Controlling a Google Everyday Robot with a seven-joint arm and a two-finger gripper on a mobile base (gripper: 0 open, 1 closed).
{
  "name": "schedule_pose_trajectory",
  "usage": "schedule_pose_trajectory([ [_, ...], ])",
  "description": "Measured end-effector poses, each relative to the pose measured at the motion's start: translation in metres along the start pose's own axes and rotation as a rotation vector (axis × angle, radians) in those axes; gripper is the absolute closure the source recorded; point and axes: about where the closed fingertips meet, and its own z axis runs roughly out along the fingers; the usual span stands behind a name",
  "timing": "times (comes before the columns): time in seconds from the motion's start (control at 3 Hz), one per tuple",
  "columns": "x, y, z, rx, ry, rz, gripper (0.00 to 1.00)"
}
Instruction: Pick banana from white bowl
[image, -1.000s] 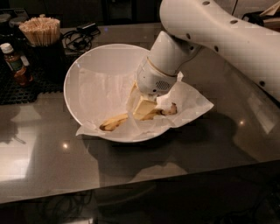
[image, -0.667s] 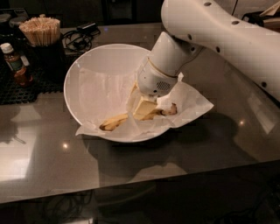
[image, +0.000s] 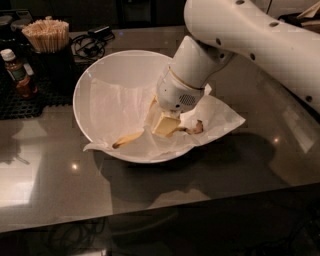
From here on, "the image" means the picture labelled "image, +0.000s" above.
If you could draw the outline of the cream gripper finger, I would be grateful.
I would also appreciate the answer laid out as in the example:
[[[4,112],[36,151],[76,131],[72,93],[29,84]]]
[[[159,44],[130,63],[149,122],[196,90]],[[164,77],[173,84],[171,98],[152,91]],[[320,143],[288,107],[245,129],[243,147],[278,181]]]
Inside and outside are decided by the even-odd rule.
[[[157,113],[152,121],[151,130],[155,135],[166,137],[181,123],[180,115],[172,112]]]
[[[150,104],[149,104],[148,112],[151,111],[152,107],[153,107],[156,103],[158,103],[158,100],[157,100],[157,96],[154,95],[153,98],[152,98],[152,100],[151,100],[151,102],[150,102]]]

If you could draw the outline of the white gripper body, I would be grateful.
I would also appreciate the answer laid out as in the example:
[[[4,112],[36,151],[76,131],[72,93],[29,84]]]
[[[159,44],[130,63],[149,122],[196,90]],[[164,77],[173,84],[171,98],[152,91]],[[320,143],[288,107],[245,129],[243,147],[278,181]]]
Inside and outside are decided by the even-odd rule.
[[[187,85],[170,66],[164,69],[156,86],[157,101],[166,111],[189,112],[195,108],[203,95],[203,88]]]

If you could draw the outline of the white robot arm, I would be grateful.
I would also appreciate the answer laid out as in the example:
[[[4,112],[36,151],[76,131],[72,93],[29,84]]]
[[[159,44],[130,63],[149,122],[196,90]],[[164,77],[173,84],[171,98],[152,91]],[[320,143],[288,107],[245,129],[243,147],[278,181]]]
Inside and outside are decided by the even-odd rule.
[[[187,0],[182,40],[156,86],[160,109],[191,111],[208,78],[236,53],[320,111],[320,36],[276,20],[251,0]]]

